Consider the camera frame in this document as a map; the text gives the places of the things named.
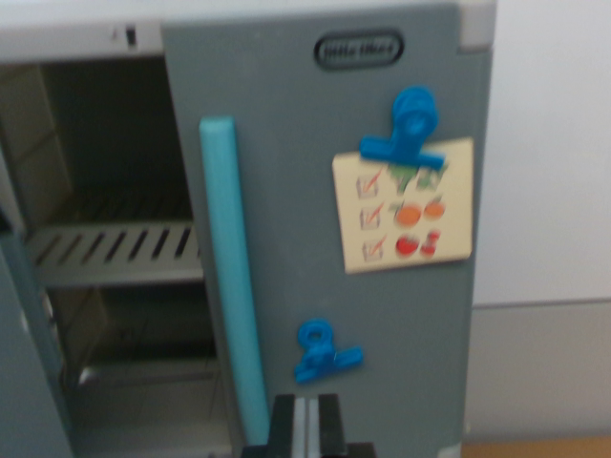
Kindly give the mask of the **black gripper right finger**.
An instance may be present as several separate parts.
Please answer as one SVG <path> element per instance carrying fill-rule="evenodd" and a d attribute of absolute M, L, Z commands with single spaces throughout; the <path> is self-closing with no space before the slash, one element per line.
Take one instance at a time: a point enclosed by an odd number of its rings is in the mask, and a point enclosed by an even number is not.
<path fill-rule="evenodd" d="M 345 433 L 337 394 L 320 394 L 308 404 L 308 446 L 344 448 Z"/>

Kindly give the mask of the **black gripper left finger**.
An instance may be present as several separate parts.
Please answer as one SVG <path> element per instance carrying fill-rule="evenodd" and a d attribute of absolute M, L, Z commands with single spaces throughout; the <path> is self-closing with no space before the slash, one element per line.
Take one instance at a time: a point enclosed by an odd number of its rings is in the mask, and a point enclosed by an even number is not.
<path fill-rule="evenodd" d="M 293 394 L 277 395 L 269 429 L 271 448 L 306 446 L 306 399 Z"/>

